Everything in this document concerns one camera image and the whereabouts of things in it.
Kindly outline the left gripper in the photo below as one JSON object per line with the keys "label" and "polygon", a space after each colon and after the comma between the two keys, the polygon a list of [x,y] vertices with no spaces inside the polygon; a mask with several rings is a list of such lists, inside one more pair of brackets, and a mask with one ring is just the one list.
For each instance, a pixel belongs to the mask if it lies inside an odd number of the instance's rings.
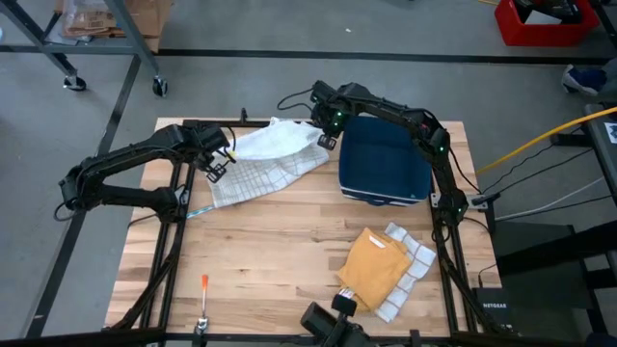
{"label": "left gripper", "polygon": [[196,123],[194,130],[200,148],[194,164],[197,167],[206,167],[206,178],[211,183],[217,183],[227,172],[226,164],[210,164],[214,161],[214,152],[229,147],[228,138],[217,124]]}

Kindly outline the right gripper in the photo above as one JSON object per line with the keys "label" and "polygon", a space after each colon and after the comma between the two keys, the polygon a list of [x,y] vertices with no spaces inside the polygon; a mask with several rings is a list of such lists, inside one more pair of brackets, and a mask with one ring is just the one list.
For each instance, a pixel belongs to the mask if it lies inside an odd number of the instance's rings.
{"label": "right gripper", "polygon": [[324,101],[317,98],[310,100],[313,103],[310,118],[313,124],[321,128],[324,134],[320,135],[317,144],[326,150],[333,150],[346,122],[346,104],[344,101]]}

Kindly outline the white terry towel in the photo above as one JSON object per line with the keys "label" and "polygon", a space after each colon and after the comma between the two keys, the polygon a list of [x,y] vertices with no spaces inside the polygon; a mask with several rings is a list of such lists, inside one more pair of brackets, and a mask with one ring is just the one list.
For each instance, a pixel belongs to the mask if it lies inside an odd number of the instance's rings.
{"label": "white terry towel", "polygon": [[232,163],[218,156],[217,164],[227,170],[210,183],[217,208],[275,193],[304,174],[329,161],[329,152],[317,144],[323,131],[306,122],[271,118],[259,128],[236,140],[230,153]]}

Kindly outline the navy white striped fabric bin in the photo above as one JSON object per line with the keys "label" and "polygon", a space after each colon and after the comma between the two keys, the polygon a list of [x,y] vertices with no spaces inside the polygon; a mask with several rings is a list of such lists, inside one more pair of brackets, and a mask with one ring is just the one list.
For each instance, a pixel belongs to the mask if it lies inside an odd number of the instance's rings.
{"label": "navy white striped fabric bin", "polygon": [[431,165],[409,132],[373,117],[353,117],[342,134],[338,181],[343,196],[375,206],[409,206],[431,193]]}

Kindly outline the yellow waffle towel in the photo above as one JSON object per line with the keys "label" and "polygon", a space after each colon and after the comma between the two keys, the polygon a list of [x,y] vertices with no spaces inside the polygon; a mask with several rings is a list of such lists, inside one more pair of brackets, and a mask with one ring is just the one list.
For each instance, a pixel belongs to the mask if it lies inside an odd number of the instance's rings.
{"label": "yellow waffle towel", "polygon": [[[380,249],[369,241],[369,235],[386,245]],[[384,233],[366,227],[354,241],[344,265],[336,275],[342,289],[354,292],[352,299],[360,312],[373,312],[389,295],[411,266],[407,247]]]}

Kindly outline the white red-checked towel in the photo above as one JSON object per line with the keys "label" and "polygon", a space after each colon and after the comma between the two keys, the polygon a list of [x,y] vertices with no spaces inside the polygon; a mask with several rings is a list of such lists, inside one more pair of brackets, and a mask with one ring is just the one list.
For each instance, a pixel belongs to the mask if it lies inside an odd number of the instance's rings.
{"label": "white red-checked towel", "polygon": [[416,285],[429,271],[436,253],[417,242],[403,227],[390,223],[385,234],[396,241],[402,242],[406,247],[406,256],[411,260],[411,266],[399,279],[382,304],[374,313],[386,323],[391,323],[401,308],[405,305]]}

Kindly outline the grey metal wheeled cart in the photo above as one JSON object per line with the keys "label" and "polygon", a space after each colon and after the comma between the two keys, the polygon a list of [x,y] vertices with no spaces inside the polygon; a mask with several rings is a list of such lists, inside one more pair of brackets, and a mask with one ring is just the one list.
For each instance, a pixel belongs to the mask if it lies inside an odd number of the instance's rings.
{"label": "grey metal wheeled cart", "polygon": [[151,70],[152,92],[159,97],[165,97],[169,90],[167,79],[160,72],[154,54],[130,17],[124,1],[104,0],[104,4],[125,32],[123,45],[78,44],[68,46],[46,42],[47,35],[60,18],[58,14],[52,15],[48,26],[43,30],[16,0],[0,0],[0,14],[4,15],[31,42],[31,45],[0,44],[0,53],[42,54],[65,76],[64,87],[76,92],[85,91],[87,84],[78,75],[77,68],[69,62],[67,54],[133,56],[138,59],[139,63]]}

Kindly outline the cardboard box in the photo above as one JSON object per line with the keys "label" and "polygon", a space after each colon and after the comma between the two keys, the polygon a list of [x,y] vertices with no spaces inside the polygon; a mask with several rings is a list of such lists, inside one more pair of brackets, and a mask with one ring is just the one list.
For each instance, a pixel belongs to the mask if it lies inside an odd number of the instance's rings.
{"label": "cardboard box", "polygon": [[[168,21],[174,0],[121,0],[125,5],[131,19],[138,31],[144,37],[146,45],[153,52],[159,51],[160,38],[166,22]],[[56,0],[54,12],[60,16],[59,25],[55,37],[52,34],[48,40],[52,42],[75,45],[78,42],[89,42],[93,39],[117,39],[124,38],[125,33],[118,22],[117,27],[108,35],[96,35],[90,37],[69,38],[62,34],[62,0]]]}

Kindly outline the clear plastic packet bag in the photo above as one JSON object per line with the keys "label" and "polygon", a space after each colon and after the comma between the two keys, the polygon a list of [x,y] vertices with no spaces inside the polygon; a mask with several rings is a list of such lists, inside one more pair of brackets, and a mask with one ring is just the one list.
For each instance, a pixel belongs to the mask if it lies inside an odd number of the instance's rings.
{"label": "clear plastic packet bag", "polygon": [[105,0],[62,0],[62,22],[69,38],[105,36],[118,24]]}

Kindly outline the red plastic bin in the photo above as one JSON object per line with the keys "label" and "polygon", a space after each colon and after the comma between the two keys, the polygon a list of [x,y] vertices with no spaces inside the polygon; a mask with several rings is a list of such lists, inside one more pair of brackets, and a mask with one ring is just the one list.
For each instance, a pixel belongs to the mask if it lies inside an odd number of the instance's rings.
{"label": "red plastic bin", "polygon": [[575,24],[524,24],[514,0],[500,0],[495,18],[504,43],[508,46],[569,47],[583,42],[600,25],[589,0],[574,0],[581,14]]}

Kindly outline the black stand base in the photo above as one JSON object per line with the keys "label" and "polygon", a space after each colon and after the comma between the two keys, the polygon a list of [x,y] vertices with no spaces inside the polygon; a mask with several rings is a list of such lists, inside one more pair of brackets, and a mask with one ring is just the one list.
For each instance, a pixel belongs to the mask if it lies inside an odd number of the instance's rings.
{"label": "black stand base", "polygon": [[492,241],[516,330],[573,342],[617,337],[617,221],[497,222]]}

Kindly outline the black equipment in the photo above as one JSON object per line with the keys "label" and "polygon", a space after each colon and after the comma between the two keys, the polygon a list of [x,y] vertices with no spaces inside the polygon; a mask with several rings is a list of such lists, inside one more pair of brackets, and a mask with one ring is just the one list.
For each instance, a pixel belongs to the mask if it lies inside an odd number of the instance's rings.
{"label": "black equipment", "polygon": [[574,0],[513,0],[524,24],[579,24],[582,14]]}

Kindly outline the person's shoe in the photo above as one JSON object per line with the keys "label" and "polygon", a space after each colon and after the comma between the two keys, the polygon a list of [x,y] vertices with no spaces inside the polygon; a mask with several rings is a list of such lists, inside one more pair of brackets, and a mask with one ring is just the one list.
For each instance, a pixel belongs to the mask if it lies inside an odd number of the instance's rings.
{"label": "person's shoe", "polygon": [[596,96],[607,82],[602,69],[581,70],[574,65],[567,65],[561,77],[561,84],[567,93],[584,93]]}

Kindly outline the black side table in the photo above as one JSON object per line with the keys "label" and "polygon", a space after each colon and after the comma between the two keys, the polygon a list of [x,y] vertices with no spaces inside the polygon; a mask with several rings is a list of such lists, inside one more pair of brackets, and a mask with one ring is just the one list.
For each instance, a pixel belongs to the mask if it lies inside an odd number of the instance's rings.
{"label": "black side table", "polygon": [[583,128],[617,206],[617,111],[589,120]]}

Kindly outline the black aluminium table frame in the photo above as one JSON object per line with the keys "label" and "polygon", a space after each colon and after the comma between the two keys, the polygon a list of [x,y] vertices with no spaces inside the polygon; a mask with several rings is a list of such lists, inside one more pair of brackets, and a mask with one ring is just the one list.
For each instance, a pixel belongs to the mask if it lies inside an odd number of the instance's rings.
{"label": "black aluminium table frame", "polygon": [[[330,307],[339,289],[336,273],[366,227],[381,232],[395,223],[421,245],[433,246],[429,202],[377,207],[345,198],[338,164],[339,153],[332,150],[327,163],[284,189],[215,208],[181,226],[163,226],[145,209],[135,210],[106,324],[118,323],[156,283],[137,326],[190,338],[201,316],[201,276],[208,275],[212,337],[300,342],[308,334],[300,324],[303,313],[312,302]],[[192,211],[213,205],[203,173],[162,160],[146,165],[144,188],[167,183],[189,189]]]}

